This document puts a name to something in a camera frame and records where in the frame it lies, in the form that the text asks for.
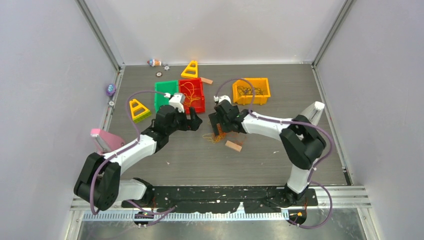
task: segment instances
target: yellow triangular block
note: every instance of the yellow triangular block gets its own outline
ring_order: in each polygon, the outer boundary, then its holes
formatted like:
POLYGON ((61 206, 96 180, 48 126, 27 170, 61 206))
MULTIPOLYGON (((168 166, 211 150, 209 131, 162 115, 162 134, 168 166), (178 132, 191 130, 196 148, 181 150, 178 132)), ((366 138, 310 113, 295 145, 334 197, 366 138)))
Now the yellow triangular block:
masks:
POLYGON ((197 79, 198 78, 198 61, 191 61, 181 73, 182 78, 197 79))
POLYGON ((131 112, 131 117, 134 123, 138 123, 141 120, 152 115, 150 110, 147 107, 145 107, 141 102, 139 102, 137 99, 133 99, 129 101, 129 111, 131 112))

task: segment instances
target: green bin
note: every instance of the green bin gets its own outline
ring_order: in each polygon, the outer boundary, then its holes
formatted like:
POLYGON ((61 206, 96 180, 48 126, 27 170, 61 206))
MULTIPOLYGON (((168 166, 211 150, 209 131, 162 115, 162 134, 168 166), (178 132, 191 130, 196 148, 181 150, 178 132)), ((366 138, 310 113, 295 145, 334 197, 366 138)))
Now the green bin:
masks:
MULTIPOLYGON (((172 81, 159 81, 154 83, 154 90, 162 93, 174 94, 178 93, 178 80, 172 81)), ((154 95, 154 109, 156 112, 162 105, 168 104, 170 100, 164 97, 162 94, 154 95)))

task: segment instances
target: robotic arm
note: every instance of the robotic arm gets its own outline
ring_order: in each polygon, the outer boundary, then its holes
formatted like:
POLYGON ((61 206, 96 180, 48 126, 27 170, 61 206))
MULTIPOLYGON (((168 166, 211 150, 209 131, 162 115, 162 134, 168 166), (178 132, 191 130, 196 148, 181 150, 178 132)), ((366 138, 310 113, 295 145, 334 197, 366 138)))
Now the robotic arm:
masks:
POLYGON ((141 159, 153 155, 161 150, 169 140, 169 136, 177 130, 196 131, 202 124, 194 107, 190 107, 190 119, 184 111, 185 96, 175 93, 170 98, 168 105, 163 105, 156 113, 156 118, 151 125, 141 132, 139 138, 116 151, 99 155, 90 154, 79 174, 73 192, 80 198, 90 201, 90 187, 96 170, 105 159, 112 158, 97 176, 94 183, 94 206, 105 211, 114 202, 123 200, 140 200, 144 197, 146 189, 151 185, 139 178, 120 180, 121 175, 141 159))
POLYGON ((226 95, 215 97, 214 100, 215 112, 209 114, 209 119, 216 136, 219 135, 219 124, 225 133, 260 134, 282 142, 292 163, 290 178, 284 186, 284 197, 290 205, 298 201, 309 186, 311 169, 323 153, 326 141, 312 127, 282 122, 304 122, 316 126, 324 104, 317 101, 295 118, 276 118, 256 112, 252 116, 247 109, 239 111, 226 95))

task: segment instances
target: yellow bin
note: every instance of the yellow bin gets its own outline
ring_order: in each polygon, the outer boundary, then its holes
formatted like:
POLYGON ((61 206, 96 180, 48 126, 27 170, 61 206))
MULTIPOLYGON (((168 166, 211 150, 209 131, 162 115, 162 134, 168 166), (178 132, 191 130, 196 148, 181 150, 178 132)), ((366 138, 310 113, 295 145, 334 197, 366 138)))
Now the yellow bin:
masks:
MULTIPOLYGON (((266 104, 268 98, 271 97, 270 85, 268 78, 244 78, 252 83, 255 91, 253 104, 266 104)), ((251 86, 243 81, 237 80, 232 84, 232 101, 237 104, 250 104, 252 101, 252 88, 251 86)))

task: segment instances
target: wooden block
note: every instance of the wooden block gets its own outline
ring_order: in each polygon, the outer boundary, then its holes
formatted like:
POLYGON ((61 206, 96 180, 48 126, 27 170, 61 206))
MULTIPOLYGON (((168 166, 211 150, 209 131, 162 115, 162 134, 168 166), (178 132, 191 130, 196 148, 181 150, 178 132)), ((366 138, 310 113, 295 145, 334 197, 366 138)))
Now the wooden block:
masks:
POLYGON ((230 149, 234 149, 237 152, 240 152, 242 150, 242 146, 237 145, 232 141, 226 141, 225 146, 229 147, 230 149))
POLYGON ((210 80, 210 79, 207 79, 207 78, 204 78, 204 77, 201 77, 200 78, 201 79, 201 81, 202 82, 204 82, 205 84, 212 84, 214 81, 212 81, 212 80, 210 80))

